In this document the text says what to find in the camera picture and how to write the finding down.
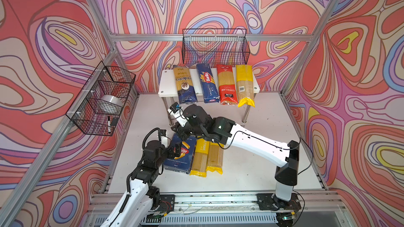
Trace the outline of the blue Barilla spaghetti box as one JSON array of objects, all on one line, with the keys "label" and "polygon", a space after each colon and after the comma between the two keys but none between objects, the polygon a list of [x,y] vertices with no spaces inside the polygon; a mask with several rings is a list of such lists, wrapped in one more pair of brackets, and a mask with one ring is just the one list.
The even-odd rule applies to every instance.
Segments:
[{"label": "blue Barilla spaghetti box", "polygon": [[196,65],[196,69],[201,82],[204,103],[218,103],[220,96],[210,66],[201,63]]}]

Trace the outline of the dark blue spaghetti bag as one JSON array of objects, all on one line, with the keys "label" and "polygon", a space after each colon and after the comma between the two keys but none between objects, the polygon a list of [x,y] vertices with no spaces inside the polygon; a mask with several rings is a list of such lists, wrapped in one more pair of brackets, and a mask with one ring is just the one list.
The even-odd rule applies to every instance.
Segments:
[{"label": "dark blue spaghetti bag", "polygon": [[189,69],[177,66],[173,71],[179,103],[196,103],[197,97]]}]

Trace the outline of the red spaghetti bag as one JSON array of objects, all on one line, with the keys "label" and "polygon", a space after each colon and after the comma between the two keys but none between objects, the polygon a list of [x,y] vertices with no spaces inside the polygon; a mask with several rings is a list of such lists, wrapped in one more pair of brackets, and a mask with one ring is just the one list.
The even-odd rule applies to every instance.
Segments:
[{"label": "red spaghetti bag", "polygon": [[238,98],[236,94],[233,68],[229,65],[222,64],[218,64],[216,68],[220,103],[222,105],[237,105]]}]

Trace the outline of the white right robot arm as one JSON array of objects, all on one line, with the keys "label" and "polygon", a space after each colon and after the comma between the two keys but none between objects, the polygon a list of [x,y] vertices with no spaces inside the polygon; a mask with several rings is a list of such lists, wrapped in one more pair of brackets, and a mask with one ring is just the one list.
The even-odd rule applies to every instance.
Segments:
[{"label": "white right robot arm", "polygon": [[299,146],[292,140],[282,143],[252,132],[225,117],[211,117],[201,106],[192,104],[183,109],[179,103],[167,108],[171,126],[182,140],[189,137],[204,139],[222,149],[238,147],[261,156],[276,165],[274,198],[288,202],[298,181]]}]

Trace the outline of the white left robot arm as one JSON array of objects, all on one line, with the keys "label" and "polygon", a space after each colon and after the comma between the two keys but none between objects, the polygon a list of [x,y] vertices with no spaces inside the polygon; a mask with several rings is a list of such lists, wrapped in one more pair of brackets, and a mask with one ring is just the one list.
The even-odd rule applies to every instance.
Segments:
[{"label": "white left robot arm", "polygon": [[174,203],[162,199],[160,189],[153,186],[164,172],[165,160],[182,153],[182,140],[172,140],[166,132],[154,128],[145,136],[141,160],[126,177],[126,191],[102,227],[137,227],[143,219],[161,219],[173,211]]}]

